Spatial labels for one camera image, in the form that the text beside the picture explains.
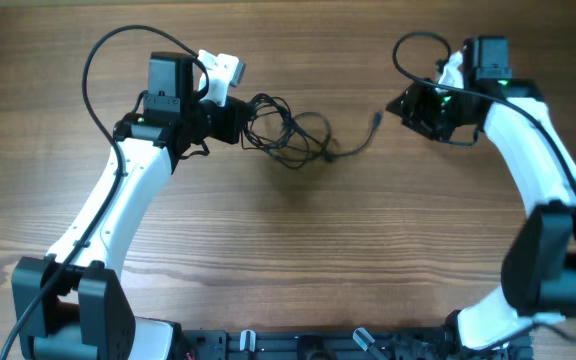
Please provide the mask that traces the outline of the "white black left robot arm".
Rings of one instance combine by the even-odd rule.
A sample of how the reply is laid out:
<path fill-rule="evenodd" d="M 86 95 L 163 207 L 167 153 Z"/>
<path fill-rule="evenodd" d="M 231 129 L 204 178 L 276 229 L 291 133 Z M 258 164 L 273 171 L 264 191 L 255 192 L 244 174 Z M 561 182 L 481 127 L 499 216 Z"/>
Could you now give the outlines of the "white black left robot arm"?
<path fill-rule="evenodd" d="M 149 84 L 114 127 L 106 167 L 70 228 L 12 276 L 27 359 L 181 359 L 178 323 L 135 315 L 120 283 L 125 258 L 154 197 L 177 164 L 235 144 L 248 105 L 229 95 L 244 63 L 227 54 L 155 52 Z"/>

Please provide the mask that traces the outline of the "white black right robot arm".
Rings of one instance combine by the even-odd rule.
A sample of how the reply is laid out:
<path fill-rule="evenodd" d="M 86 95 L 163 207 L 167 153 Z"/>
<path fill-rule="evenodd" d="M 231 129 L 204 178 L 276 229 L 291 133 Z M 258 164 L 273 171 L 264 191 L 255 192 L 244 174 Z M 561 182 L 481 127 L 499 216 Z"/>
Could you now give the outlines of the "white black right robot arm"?
<path fill-rule="evenodd" d="M 405 127 L 452 144 L 469 126 L 500 152 L 526 221 L 504 258 L 499 286 L 456 315 L 462 356 L 508 351 L 538 328 L 559 332 L 576 317 L 576 164 L 536 84 L 513 76 L 503 36 L 467 39 L 437 64 L 437 78 L 411 77 L 387 105 Z"/>

